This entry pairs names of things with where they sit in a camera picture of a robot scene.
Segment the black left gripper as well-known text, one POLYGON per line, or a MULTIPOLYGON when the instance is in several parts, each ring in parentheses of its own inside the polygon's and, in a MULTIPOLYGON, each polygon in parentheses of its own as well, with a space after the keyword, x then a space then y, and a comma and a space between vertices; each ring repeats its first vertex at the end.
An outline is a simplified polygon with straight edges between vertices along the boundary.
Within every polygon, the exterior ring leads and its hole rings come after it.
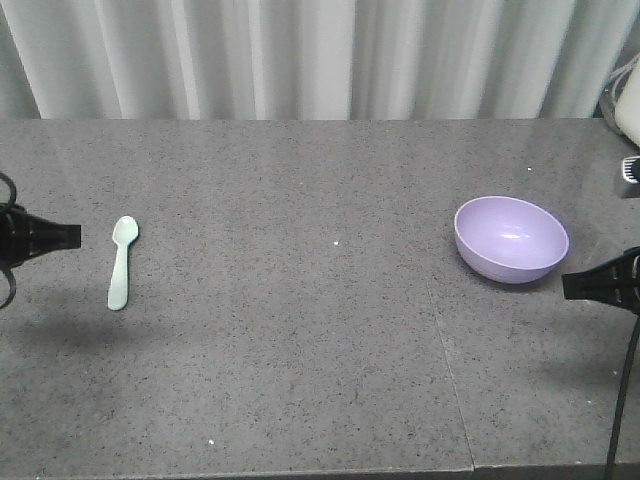
MULTIPOLYGON (((20 265, 21 261, 14 259, 12 246, 16 239, 17 227, 13 216, 17 212, 24 213, 25 209, 16 204, 17 188, 13 180, 1 173, 1 192, 6 195, 1 198, 1 273, 6 279, 7 288, 1 296, 1 307, 6 308, 16 294, 16 280, 11 269, 20 265)), ((55 223, 43 218, 25 214, 22 216, 19 259, 31 260, 42 255, 61 250, 74 250, 81 247, 81 226, 55 223)))

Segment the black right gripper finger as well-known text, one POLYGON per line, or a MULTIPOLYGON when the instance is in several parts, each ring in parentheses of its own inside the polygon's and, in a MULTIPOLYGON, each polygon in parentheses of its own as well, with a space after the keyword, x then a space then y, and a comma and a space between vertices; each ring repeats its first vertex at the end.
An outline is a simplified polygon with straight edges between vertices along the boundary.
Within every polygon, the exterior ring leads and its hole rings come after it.
POLYGON ((610 306, 639 305, 639 248, 583 272, 562 275, 564 298, 610 306))

